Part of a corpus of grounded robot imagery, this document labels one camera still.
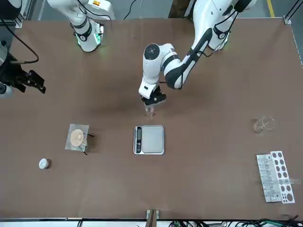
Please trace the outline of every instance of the white robotic arm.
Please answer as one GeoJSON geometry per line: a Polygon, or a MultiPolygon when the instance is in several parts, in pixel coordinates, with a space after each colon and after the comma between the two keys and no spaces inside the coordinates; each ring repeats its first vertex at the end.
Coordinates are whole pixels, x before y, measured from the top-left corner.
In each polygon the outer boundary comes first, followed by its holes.
{"type": "Polygon", "coordinates": [[[150,44],[145,48],[139,93],[146,106],[166,100],[166,95],[162,94],[159,86],[160,71],[163,72],[168,87],[180,89],[207,46],[213,50],[223,48],[233,22],[232,9],[242,12],[251,0],[240,0],[234,7],[231,2],[232,0],[197,0],[193,15],[195,40],[182,61],[172,44],[150,44]]]}
{"type": "MultiPolygon", "coordinates": [[[[0,0],[0,21],[3,22],[4,26],[6,26],[12,34],[13,32],[5,24],[4,20],[16,19],[20,14],[21,7],[21,0],[0,0]]],[[[6,42],[0,40],[0,98],[11,96],[14,91],[13,87],[21,92],[25,92],[27,86],[35,87],[40,92],[45,93],[44,79],[33,70],[26,72],[21,67],[21,64],[34,63],[38,60],[39,57],[37,56],[35,61],[17,61],[17,59],[9,53],[6,42]]]]}
{"type": "Polygon", "coordinates": [[[85,52],[92,52],[102,41],[103,26],[84,14],[85,9],[80,10],[79,7],[92,6],[93,11],[100,15],[108,15],[113,19],[114,13],[111,4],[106,0],[47,0],[49,5],[60,11],[71,22],[71,26],[75,29],[78,44],[85,52]]]}

